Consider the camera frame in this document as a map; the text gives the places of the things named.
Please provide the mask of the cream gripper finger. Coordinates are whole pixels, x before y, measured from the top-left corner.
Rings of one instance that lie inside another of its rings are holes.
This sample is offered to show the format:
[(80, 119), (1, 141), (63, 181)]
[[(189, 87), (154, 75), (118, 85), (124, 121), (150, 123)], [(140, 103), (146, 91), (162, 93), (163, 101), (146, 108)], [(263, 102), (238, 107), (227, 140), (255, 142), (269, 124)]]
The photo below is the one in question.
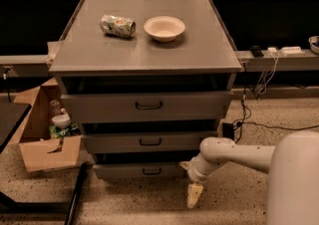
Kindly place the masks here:
[(187, 207), (193, 208), (203, 190), (203, 185), (199, 183), (191, 183), (187, 188)]

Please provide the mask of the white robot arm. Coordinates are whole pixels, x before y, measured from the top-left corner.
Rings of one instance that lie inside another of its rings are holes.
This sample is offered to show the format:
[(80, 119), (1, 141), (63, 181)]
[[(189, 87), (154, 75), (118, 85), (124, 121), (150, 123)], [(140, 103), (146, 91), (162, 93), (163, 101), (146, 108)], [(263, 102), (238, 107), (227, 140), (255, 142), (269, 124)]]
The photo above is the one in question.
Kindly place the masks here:
[(286, 135), (275, 146), (241, 145), (208, 137), (199, 154), (180, 166), (190, 184), (187, 206), (196, 205), (212, 172), (234, 162), (268, 175), (266, 225), (319, 225), (319, 133), (303, 130)]

